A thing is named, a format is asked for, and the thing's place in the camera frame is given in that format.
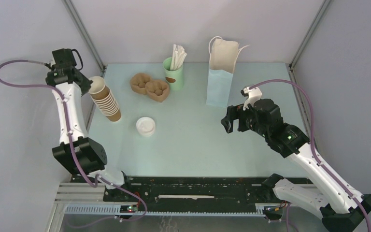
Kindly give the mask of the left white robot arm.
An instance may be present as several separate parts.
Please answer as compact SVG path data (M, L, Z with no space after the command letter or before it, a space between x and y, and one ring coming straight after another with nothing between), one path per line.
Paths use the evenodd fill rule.
M108 167L104 147L89 138L81 107L81 96L86 93L102 94L110 91L100 76L85 77L73 65L52 65L46 83L52 87L59 120L59 145L52 149L54 158L72 175L80 175L90 186L102 182L121 201L133 196L123 171Z

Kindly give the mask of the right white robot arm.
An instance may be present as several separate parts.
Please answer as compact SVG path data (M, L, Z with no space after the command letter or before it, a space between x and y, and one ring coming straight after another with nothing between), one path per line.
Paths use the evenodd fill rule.
M311 147L310 139L300 128L283 121L280 108L271 99L254 104L228 106L221 119L227 133L253 131L283 158L305 170L319 193L307 190L278 174L262 183L262 197L268 202L277 199L297 205L321 219L330 232L352 232L371 211L371 194L362 194L346 183Z

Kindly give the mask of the brown paper coffee cup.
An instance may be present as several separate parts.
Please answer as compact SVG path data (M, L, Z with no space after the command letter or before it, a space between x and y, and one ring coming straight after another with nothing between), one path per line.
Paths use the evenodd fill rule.
M109 95L110 89L106 86L103 77L93 76L89 80L92 81L92 83L88 93L93 99L102 100Z

